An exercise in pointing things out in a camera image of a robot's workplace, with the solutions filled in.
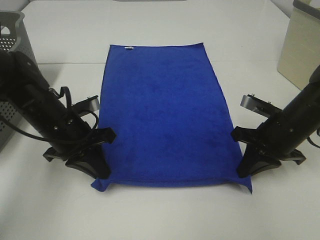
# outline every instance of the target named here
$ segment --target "beige container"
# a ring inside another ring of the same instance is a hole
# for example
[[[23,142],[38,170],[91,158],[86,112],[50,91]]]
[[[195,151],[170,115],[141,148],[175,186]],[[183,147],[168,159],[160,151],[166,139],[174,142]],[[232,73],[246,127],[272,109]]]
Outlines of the beige container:
[[[300,90],[320,65],[320,10],[294,0],[277,70]]]

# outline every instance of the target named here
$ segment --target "perforated basket wall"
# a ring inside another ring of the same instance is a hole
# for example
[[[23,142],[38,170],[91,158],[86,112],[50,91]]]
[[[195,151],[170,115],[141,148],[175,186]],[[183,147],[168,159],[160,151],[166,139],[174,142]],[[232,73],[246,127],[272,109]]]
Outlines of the perforated basket wall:
[[[23,22],[24,17],[25,15],[19,11],[0,11],[0,26],[4,27],[0,35],[0,51],[20,51],[36,64],[35,55]],[[0,101],[0,114],[14,125],[18,124],[22,118],[17,110],[6,101]],[[11,128],[0,121],[0,151],[12,132]]]

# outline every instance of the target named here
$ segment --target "towel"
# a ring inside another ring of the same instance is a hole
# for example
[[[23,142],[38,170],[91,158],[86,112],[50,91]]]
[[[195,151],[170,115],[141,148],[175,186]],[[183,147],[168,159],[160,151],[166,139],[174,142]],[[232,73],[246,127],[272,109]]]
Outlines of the towel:
[[[111,45],[101,88],[99,127],[117,134],[103,144],[109,184],[190,187],[234,182],[242,159],[233,124],[203,43]]]

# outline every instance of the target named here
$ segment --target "white table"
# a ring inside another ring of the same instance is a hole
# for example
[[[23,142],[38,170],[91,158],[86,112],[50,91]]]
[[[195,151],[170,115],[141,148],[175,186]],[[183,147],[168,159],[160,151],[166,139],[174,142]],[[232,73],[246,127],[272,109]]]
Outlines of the white table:
[[[263,0],[198,2],[35,1],[24,13],[38,61],[55,63],[40,64],[40,70],[57,90],[69,86],[73,102],[99,94],[108,44],[204,42],[234,125],[255,128],[265,118],[239,106],[243,94],[255,93],[283,108],[299,92],[276,71],[288,19]],[[82,17],[74,19],[80,13]],[[96,21],[103,16],[103,21]],[[118,21],[111,23],[109,16]],[[173,22],[178,16],[185,17]],[[58,27],[54,20],[64,25]],[[75,22],[94,28],[72,45],[81,32],[69,28]],[[162,32],[154,29],[156,25]],[[65,41],[59,41],[60,48],[48,36],[58,28]],[[92,37],[95,32],[100,38]],[[92,44],[84,47],[88,40]],[[26,122],[20,127],[35,133]],[[42,157],[48,147],[16,133],[0,152],[1,240],[313,240],[320,234],[320,152],[305,142],[299,149],[307,160],[300,166],[284,162],[254,176],[253,195],[236,184],[186,188],[113,184],[101,193],[90,187],[93,179],[84,173],[57,159],[48,163]]]

